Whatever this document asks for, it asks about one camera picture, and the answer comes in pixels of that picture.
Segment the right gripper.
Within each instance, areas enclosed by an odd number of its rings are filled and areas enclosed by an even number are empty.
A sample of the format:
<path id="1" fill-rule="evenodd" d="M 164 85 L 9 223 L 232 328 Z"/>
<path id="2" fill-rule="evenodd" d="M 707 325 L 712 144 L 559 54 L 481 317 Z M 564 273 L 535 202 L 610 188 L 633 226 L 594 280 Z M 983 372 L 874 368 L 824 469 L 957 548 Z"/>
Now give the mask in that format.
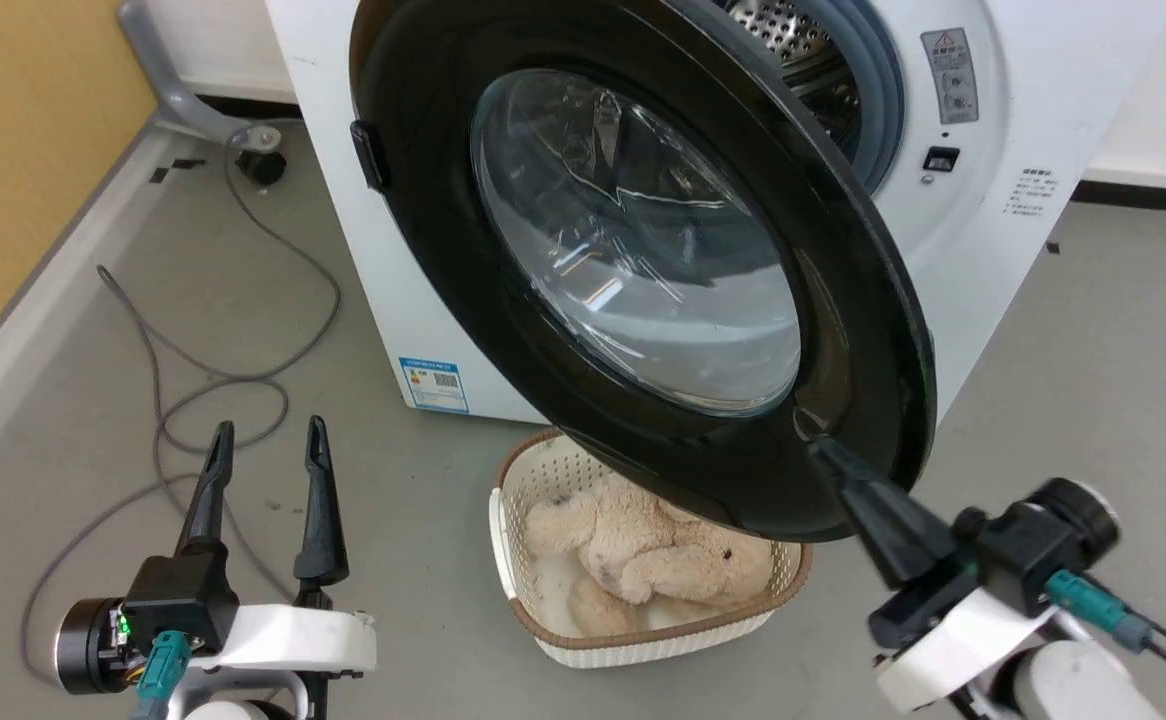
<path id="1" fill-rule="evenodd" d="M 808 442 L 890 597 L 868 616 L 876 683 L 909 714 L 1119 714 L 1122 602 L 1087 579 L 1121 541 L 1096 489 L 1046 480 L 944 520 L 833 436 Z"/>

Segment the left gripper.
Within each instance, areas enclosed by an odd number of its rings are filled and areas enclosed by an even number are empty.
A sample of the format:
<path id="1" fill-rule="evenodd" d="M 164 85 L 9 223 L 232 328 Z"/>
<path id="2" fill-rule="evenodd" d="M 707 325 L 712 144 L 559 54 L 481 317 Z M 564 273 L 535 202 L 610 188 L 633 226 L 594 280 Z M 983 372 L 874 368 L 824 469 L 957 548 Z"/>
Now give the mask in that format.
<path id="1" fill-rule="evenodd" d="M 350 575 L 330 433 L 310 415 L 309 492 L 289 603 L 244 604 L 222 544 L 225 491 L 234 475 L 236 425 L 217 425 L 187 506 L 175 555 L 150 555 L 122 597 L 76 602 L 54 638 L 54 674 L 70 694 L 195 695 L 234 678 L 298 688 L 375 666 L 367 615 L 337 611 L 326 594 Z"/>

